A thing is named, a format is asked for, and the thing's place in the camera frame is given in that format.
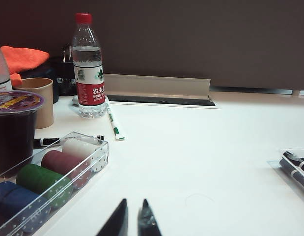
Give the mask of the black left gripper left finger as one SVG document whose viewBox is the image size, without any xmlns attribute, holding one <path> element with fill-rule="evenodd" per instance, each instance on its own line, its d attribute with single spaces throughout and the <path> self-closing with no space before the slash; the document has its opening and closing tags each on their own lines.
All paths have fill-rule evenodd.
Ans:
<svg viewBox="0 0 304 236">
<path fill-rule="evenodd" d="M 127 236 L 128 207 L 127 200 L 122 199 L 97 236 Z"/>
</svg>

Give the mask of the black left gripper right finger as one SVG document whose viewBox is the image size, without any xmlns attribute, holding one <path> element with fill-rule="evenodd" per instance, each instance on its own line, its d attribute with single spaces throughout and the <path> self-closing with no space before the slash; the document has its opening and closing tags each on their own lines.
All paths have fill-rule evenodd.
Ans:
<svg viewBox="0 0 304 236">
<path fill-rule="evenodd" d="M 143 200 L 138 211 L 138 236 L 161 236 L 155 215 L 147 199 Z"/>
</svg>

